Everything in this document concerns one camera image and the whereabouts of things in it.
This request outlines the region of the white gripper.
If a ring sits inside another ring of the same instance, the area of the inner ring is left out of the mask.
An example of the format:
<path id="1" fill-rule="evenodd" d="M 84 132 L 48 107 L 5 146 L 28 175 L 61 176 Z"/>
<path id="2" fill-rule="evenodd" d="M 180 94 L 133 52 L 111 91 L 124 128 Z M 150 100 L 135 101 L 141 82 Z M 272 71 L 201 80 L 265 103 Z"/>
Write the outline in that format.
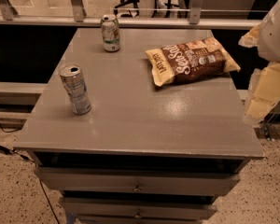
<path id="1" fill-rule="evenodd" d="M 238 44 L 245 48 L 258 46 L 259 56 L 269 62 L 264 69 L 255 69 L 251 75 L 245 100 L 243 122 L 256 125 L 280 101 L 280 0 L 263 18 L 243 35 Z"/>

